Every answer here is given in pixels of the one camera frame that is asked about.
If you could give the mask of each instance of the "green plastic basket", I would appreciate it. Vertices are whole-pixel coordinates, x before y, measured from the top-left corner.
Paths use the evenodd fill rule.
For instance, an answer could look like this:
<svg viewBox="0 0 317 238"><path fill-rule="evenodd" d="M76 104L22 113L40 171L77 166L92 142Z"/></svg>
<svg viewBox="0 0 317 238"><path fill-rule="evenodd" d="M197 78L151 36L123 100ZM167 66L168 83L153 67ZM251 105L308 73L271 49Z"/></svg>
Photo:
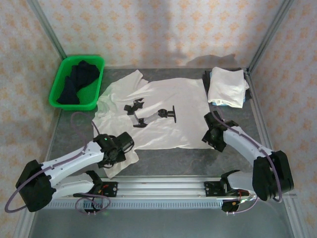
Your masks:
<svg viewBox="0 0 317 238"><path fill-rule="evenodd" d="M94 64L100 71L99 78L96 79L92 84L85 88L82 88L77 92L80 104L77 105L64 105L57 102L64 89L65 77L70 76L72 66L78 65L80 61L86 61L90 64ZM58 69L50 97L49 102L53 107L62 108L67 111L90 111L93 110L97 105L99 96L99 90L101 81L103 78L105 67L105 60L100 56L70 56L64 59Z"/></svg>

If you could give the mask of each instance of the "purple cable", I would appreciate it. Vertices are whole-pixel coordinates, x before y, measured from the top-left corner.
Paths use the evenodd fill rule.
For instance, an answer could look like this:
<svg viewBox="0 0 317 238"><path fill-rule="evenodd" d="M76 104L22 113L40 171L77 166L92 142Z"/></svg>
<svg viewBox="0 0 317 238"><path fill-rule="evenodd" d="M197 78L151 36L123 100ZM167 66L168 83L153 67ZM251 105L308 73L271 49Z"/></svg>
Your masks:
<svg viewBox="0 0 317 238"><path fill-rule="evenodd" d="M245 139L247 139L250 143L252 143L257 149L260 149L260 146L250 137L246 136L245 134L240 134L240 132L238 132L237 130L229 127L227 124L225 124L224 122L222 122L221 120L219 120L213 113L213 111L211 112L212 116L217 120L217 122L219 122L220 124L222 124L223 126L225 126L226 128L230 129L231 131L237 133L239 136L242 136L244 137ZM269 155L267 154L267 152L265 152L263 149L260 149L260 152L262 152L269 164L271 165L272 167L272 170L273 170L273 173L274 173L274 177L275 177L275 180L276 180L276 185L277 185L277 190L278 190L278 199L276 199L275 197L273 198L274 201L276 202L282 202L282 189L281 189L281 183L279 182L279 178L278 178L278 174L277 174L277 171L276 171L276 168L274 166L274 163L272 161L272 159L269 157Z"/></svg>
<svg viewBox="0 0 317 238"><path fill-rule="evenodd" d="M249 211L251 208L253 208L253 207L256 205L256 203L258 202L258 199L259 199L259 197L256 198L255 202L252 204L251 207L249 207L249 208L247 208L247 209L245 209L245 210L237 211L237 212L228 212L227 214L232 214L232 215L234 215L234 214L237 214L237 213L243 213L243 212Z"/></svg>
<svg viewBox="0 0 317 238"><path fill-rule="evenodd" d="M106 207L102 208L102 207L103 207L103 204L100 205L100 204L98 204L97 202L95 202L94 200L92 200L92 199L90 199L90 198L88 198L88 197L79 198L79 199L76 201L76 203L75 203L75 209L76 209L78 212L80 212L80 213L82 213L82 214L85 214L85 215L90 215L90 213L82 212L82 211L79 210L78 207L77 207L77 206L78 206L78 203L79 203L81 200L83 200L83 199L89 200L89 201L91 201L92 203L94 203L96 206L101 207L101 209L100 209L99 211L97 211L97 212L94 212L94 214L97 214L97 213L99 213L99 212L104 211L104 210L107 209L107 208L110 206L110 204L111 204L111 200L110 200L110 198L108 198L107 196L95 195L95 194L89 194L89 193L80 193L80 194L81 194L81 195L84 195L84 196L90 196L90 197L105 198L105 199L107 199L107 200L109 201L109 203L106 205Z"/></svg>
<svg viewBox="0 0 317 238"><path fill-rule="evenodd" d="M97 133L100 134L96 124L93 122L92 118L86 114L86 113L82 113L82 112L75 112L71 115L71 118L70 118L70 124L71 124L71 127L74 129L74 131L78 134L78 136L80 138L82 138L83 142L84 142L84 147L83 147L83 151L85 151L87 149L87 142L86 142L86 137L78 130L77 126L74 124L73 122L73 119L76 115L78 114L81 114L81 115L84 115L86 117L88 117L90 120L91 120L91 123L93 125L93 127L96 129ZM80 153L78 153L77 155L71 157L70 159L67 159L65 161L62 161L62 162L59 162L59 163L56 163L54 165L52 165L51 167L47 167L43 170L40 170L38 171L37 173L35 173L34 175L32 175L31 177L29 177L26 181L24 181L17 189L16 191L14 191L14 193L11 195L11 197L8 199L8 201L6 202L5 204L5 207L4 207L4 211L7 212L7 213L14 213L14 212L18 212L18 211L21 211L22 209L26 208L26 205L25 206L22 206L20 208L17 208L17 209L14 209L14 210L9 210L9 205L10 203L12 202L12 200L15 198L15 196L17 195L17 193L22 189L24 188L25 185L27 185L32 179L34 179L35 177L37 177L38 175L42 174L42 173L45 173L46 171L48 170L52 170L53 168L57 167L57 166L60 166L60 165L63 165L63 164L66 164L68 162L71 162L75 159L77 159L79 156L81 156L83 154L83 152L81 151Z"/></svg>

